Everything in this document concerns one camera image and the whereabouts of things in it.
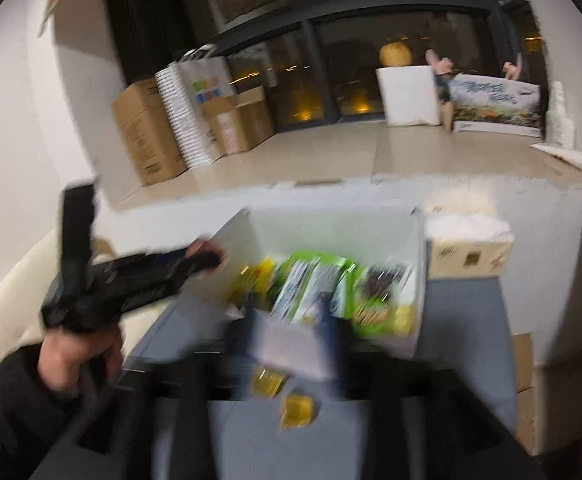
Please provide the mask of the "left hand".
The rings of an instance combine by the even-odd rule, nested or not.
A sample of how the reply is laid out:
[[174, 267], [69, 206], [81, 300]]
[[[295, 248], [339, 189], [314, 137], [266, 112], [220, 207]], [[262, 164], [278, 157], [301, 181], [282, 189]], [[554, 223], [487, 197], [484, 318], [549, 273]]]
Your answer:
[[41, 381], [56, 393], [76, 393], [80, 368], [91, 359], [104, 359], [105, 378], [112, 382], [123, 365], [123, 335], [112, 325], [90, 334], [48, 330], [41, 343], [37, 364]]

